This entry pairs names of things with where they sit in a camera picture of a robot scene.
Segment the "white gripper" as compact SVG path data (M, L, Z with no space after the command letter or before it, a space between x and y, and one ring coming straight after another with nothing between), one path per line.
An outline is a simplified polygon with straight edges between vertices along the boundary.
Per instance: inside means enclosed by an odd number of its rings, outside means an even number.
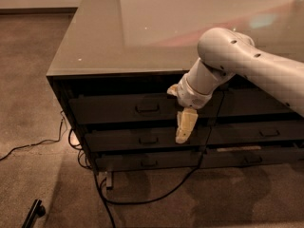
M177 96L179 104L184 107L183 111L179 111L177 114L176 143L185 143L189 139L199 116L196 109L203 108L210 101L212 95L196 92L187 83L186 75L182 76L178 84L171 85L167 89L167 93Z

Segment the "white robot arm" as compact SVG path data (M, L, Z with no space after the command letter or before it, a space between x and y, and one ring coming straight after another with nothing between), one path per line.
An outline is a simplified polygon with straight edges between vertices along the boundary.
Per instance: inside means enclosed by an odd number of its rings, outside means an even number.
M239 75L304 116L304 64L256 48L253 39L227 28L210 28L198 42L198 60L167 89L183 110L177 113L175 141L188 141L198 111L218 86Z

